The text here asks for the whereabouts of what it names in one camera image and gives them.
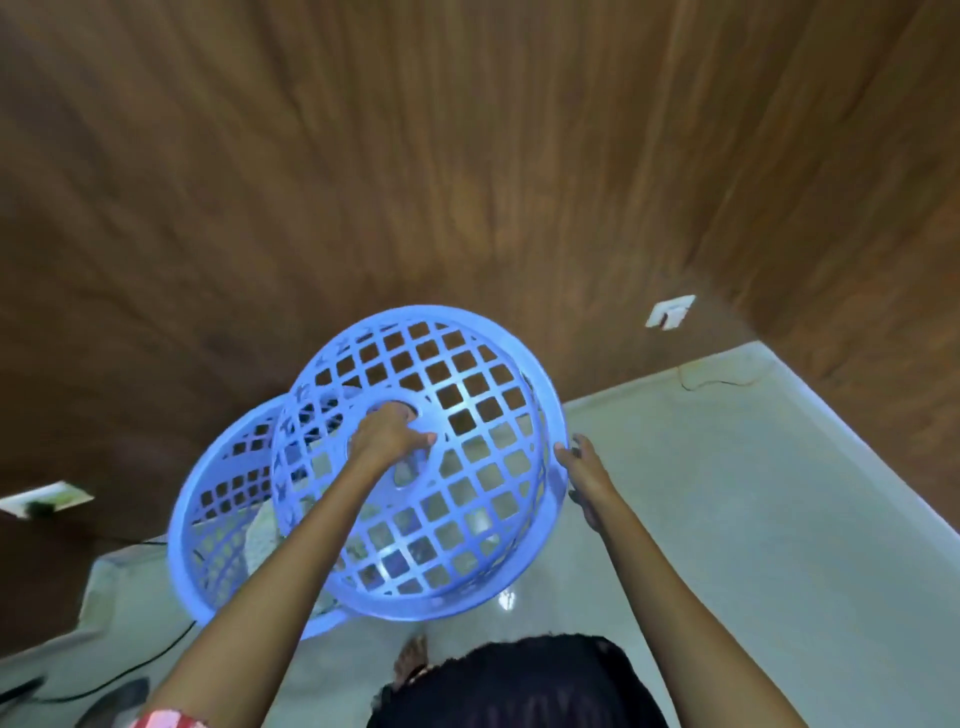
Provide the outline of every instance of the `laundry basket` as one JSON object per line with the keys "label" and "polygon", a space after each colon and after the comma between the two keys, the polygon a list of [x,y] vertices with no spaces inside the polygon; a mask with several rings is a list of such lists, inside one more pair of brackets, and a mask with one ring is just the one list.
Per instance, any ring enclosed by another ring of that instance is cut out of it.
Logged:
{"label": "laundry basket", "polygon": [[[167,559],[174,589],[199,624],[213,619],[248,576],[252,554],[247,537],[274,490],[271,443],[286,397],[264,402],[228,427],[180,489],[170,520]],[[257,555],[250,568],[262,560],[263,555]],[[325,607],[323,614],[307,622],[302,637],[325,632],[349,617],[341,607]]]}
{"label": "laundry basket", "polygon": [[426,305],[371,316],[323,347],[283,404],[281,532],[343,468],[363,417],[392,400],[437,444],[376,483],[326,588],[384,619],[457,614],[509,586],[546,541],[565,495],[552,449],[566,443],[563,409],[537,359],[481,316]]}

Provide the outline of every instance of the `wall switch plate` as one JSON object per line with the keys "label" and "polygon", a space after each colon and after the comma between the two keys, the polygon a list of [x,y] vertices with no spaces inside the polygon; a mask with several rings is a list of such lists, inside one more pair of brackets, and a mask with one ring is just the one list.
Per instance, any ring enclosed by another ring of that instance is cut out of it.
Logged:
{"label": "wall switch plate", "polygon": [[61,480],[50,485],[44,485],[42,488],[34,488],[32,491],[0,498],[0,511],[7,511],[7,513],[13,513],[19,519],[25,519],[28,518],[27,506],[30,503],[49,503],[56,512],[91,500],[93,500],[93,496],[90,493]]}
{"label": "wall switch plate", "polygon": [[696,298],[696,296],[691,295],[680,296],[679,298],[670,299],[669,301],[661,301],[655,305],[654,310],[650,312],[650,318],[647,319],[647,328],[659,328],[667,331],[671,328],[678,327],[684,320],[686,312],[690,310]]}

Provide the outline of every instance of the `electrical outlet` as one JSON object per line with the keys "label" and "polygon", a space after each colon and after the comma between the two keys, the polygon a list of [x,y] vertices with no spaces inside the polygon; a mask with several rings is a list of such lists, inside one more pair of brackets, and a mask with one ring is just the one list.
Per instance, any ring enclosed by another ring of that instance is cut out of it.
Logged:
{"label": "electrical outlet", "polygon": [[90,493],[61,480],[57,483],[44,485],[41,488],[34,488],[32,491],[0,498],[0,511],[7,511],[7,513],[12,513],[19,519],[26,519],[29,518],[27,506],[30,503],[46,503],[53,506],[56,512],[91,500],[93,500],[93,496]]}

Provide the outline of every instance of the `bare foot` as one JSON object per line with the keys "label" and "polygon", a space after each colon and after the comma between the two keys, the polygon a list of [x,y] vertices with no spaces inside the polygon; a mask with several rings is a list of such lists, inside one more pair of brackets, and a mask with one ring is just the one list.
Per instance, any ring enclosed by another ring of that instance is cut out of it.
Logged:
{"label": "bare foot", "polygon": [[400,650],[394,663],[394,686],[399,688],[418,667],[429,665],[426,653],[426,635],[411,637]]}

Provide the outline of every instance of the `white floor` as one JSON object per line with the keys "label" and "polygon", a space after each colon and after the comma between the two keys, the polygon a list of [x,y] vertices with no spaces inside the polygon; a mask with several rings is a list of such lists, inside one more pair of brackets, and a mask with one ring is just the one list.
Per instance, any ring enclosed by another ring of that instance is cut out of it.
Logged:
{"label": "white floor", "polygon": [[[686,365],[682,378],[672,370],[574,403],[570,429],[593,439],[687,583],[811,726],[955,725],[952,529],[762,346]],[[750,386],[704,384],[713,379]],[[44,693],[95,685],[189,622],[162,560],[126,571],[108,639],[43,658]],[[425,628],[436,660],[544,632],[605,635],[678,724],[600,540],[570,503],[510,594]],[[412,629],[358,619],[302,643],[267,725],[364,725]],[[146,673],[158,679],[179,652]],[[12,667],[24,678],[38,669],[0,664],[0,690]],[[90,702],[27,706],[8,719],[68,725]]]}

